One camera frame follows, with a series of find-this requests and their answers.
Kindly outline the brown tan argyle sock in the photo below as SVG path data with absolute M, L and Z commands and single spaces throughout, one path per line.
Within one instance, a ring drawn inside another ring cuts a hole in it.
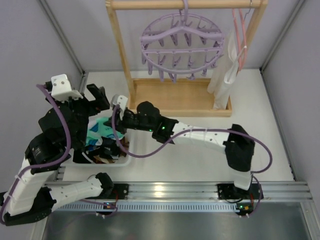
M 121 157 L 125 158 L 127 156 L 128 151 L 129 151 L 130 142 L 125 137 L 123 137 L 120 140 L 120 143 L 121 143 L 122 147 L 119 146 L 119 151 L 120 151 L 119 155 Z

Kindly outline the mint green sock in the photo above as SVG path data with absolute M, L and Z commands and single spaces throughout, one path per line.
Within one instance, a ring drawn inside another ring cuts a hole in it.
M 97 137 L 97 136 L 87 136 L 86 137 L 86 143 L 85 143 L 85 148 L 92 150 L 95 147 L 100 147 L 103 144 L 103 139 L 102 137 Z
M 87 141 L 101 141 L 103 138 L 115 140 L 115 135 L 111 126 L 104 125 L 109 120 L 108 117 L 99 117 L 90 120 L 87 127 Z

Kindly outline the black blue sock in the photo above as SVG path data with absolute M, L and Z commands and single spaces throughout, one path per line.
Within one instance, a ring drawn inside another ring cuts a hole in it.
M 106 140 L 100 147 L 94 149 L 76 150 L 73 154 L 72 161 L 77 164 L 95 164 L 91 161 L 93 156 L 100 156 L 104 159 L 118 160 L 120 157 L 120 149 L 115 140 Z

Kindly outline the brown tan striped sock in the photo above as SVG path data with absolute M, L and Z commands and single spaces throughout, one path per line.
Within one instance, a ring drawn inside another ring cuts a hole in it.
M 115 164 L 117 160 L 101 158 L 99 155 L 95 155 L 91 158 L 91 161 L 95 164 Z

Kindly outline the purple round clip hanger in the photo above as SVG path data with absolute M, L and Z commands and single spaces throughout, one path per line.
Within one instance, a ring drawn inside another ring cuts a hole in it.
M 141 62 L 147 72 L 158 73 L 176 82 L 179 75 L 195 80 L 205 77 L 223 55 L 225 35 L 210 19 L 189 11 L 183 1 L 179 12 L 163 15 L 151 22 L 141 34 Z

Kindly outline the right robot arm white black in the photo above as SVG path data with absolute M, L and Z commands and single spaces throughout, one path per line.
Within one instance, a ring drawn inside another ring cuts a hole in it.
M 234 187 L 242 191 L 250 189 L 255 142 L 238 124 L 222 130 L 187 125 L 162 116 L 158 108 L 144 101 L 138 106 L 137 112 L 121 103 L 117 111 L 116 128 L 151 132 L 151 137 L 163 145 L 192 145 L 221 152 L 226 156 Z

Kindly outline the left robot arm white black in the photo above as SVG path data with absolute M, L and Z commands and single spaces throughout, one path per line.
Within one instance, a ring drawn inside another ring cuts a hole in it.
M 63 87 L 66 97 L 59 100 L 57 88 L 49 82 L 38 85 L 52 108 L 39 120 L 41 134 L 29 143 L 13 184 L 0 195 L 2 225 L 35 223 L 64 205 L 87 198 L 105 199 L 113 192 L 114 183 L 103 172 L 62 187 L 45 186 L 48 178 L 71 157 L 71 150 L 85 147 L 89 118 L 110 108 L 103 87 L 87 86 L 94 100 L 88 100 L 70 85 Z

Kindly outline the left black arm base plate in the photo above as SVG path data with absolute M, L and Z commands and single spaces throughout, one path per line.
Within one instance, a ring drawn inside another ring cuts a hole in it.
M 110 193 L 96 197 L 88 197 L 87 200 L 126 200 L 129 194 L 129 184 L 115 183 Z

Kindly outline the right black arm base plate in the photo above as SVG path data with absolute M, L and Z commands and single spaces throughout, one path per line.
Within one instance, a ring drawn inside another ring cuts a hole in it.
M 264 194 L 257 183 L 253 183 L 248 190 L 237 188 L 233 183 L 220 183 L 217 185 L 219 200 L 254 200 L 263 199 Z

